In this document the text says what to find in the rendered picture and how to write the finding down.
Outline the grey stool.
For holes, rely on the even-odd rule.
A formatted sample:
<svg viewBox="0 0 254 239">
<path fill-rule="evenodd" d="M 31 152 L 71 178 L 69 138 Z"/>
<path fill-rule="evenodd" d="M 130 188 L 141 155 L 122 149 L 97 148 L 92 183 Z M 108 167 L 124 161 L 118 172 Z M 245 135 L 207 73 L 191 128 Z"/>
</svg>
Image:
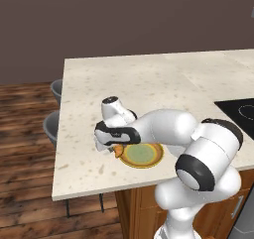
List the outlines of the grey stool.
<svg viewBox="0 0 254 239">
<path fill-rule="evenodd" d="M 49 114 L 43 122 L 43 129 L 47 137 L 50 139 L 51 143 L 54 145 L 54 148 L 57 147 L 57 136 L 58 136 L 58 128 L 59 128 L 59 119 L 60 119 L 60 111 L 54 111 Z M 104 212 L 103 206 L 103 193 L 99 194 L 99 202 L 101 212 Z M 65 201 L 65 210 L 66 210 L 66 217 L 70 218 L 69 214 L 69 203 L 68 199 Z"/>
<path fill-rule="evenodd" d="M 57 79 L 52 82 L 51 91 L 52 91 L 58 105 L 61 105 L 62 89 L 63 89 L 63 81 L 61 79 Z"/>
</svg>

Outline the black hob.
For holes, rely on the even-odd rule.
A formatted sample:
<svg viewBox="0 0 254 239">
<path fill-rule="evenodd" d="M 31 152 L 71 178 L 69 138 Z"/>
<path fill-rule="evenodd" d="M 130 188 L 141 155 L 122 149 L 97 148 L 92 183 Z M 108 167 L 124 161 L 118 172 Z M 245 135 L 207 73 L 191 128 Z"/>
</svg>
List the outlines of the black hob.
<svg viewBox="0 0 254 239">
<path fill-rule="evenodd" d="M 254 131 L 254 98 L 215 101 L 214 104 L 242 130 Z"/>
</svg>

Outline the yellow rimmed green plate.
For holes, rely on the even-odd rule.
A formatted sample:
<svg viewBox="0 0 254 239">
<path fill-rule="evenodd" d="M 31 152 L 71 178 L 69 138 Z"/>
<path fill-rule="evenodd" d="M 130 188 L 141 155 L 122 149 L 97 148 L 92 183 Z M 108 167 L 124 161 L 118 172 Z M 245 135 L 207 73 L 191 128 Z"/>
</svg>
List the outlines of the yellow rimmed green plate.
<svg viewBox="0 0 254 239">
<path fill-rule="evenodd" d="M 128 145 L 119 157 L 125 165 L 135 169 L 147 169 L 156 166 L 164 156 L 160 144 Z"/>
</svg>

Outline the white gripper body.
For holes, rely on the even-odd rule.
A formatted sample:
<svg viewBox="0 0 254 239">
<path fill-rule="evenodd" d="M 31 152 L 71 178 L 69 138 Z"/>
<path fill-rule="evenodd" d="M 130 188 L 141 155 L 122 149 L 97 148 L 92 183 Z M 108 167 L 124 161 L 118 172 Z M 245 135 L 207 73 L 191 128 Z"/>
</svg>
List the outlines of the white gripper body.
<svg viewBox="0 0 254 239">
<path fill-rule="evenodd" d="M 110 153 L 113 152 L 113 147 L 109 147 L 109 146 L 105 146 L 103 144 L 101 144 L 96 137 L 94 137 L 94 143 L 95 143 L 95 148 L 98 152 L 101 152 L 101 151 L 109 151 Z"/>
</svg>

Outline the orange pastry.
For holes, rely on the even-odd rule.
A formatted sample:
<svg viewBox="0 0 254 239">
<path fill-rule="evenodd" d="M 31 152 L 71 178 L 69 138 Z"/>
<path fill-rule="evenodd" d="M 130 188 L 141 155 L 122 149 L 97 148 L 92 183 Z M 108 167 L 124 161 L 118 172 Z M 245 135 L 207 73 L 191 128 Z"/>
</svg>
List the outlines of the orange pastry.
<svg viewBox="0 0 254 239">
<path fill-rule="evenodd" d="M 113 151 L 115 153 L 115 157 L 119 158 L 124 153 L 124 146 L 123 145 L 116 145 L 113 147 Z"/>
</svg>

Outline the grey appliance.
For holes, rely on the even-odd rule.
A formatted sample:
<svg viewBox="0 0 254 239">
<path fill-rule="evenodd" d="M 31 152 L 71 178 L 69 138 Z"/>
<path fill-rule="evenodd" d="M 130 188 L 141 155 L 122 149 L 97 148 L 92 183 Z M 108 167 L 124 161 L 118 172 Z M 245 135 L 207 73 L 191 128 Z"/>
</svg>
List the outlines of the grey appliance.
<svg viewBox="0 0 254 239">
<path fill-rule="evenodd" d="M 254 239 L 254 183 L 235 215 L 227 239 Z"/>
</svg>

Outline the wooden cupboard door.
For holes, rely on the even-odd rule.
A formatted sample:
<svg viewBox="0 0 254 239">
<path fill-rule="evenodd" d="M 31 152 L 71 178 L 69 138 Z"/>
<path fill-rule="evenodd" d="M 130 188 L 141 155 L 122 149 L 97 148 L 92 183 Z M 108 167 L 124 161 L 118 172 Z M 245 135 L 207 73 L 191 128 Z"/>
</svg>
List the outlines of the wooden cupboard door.
<svg viewBox="0 0 254 239">
<path fill-rule="evenodd" d="M 238 196 L 247 196 L 254 183 L 254 169 L 240 172 L 242 186 L 239 192 L 227 200 L 204 206 L 196 215 L 193 228 L 201 239 L 227 239 L 235 222 L 231 212 Z M 115 192 L 119 219 L 124 239 L 153 239 L 164 223 L 167 211 L 155 202 L 155 187 L 145 186 Z"/>
</svg>

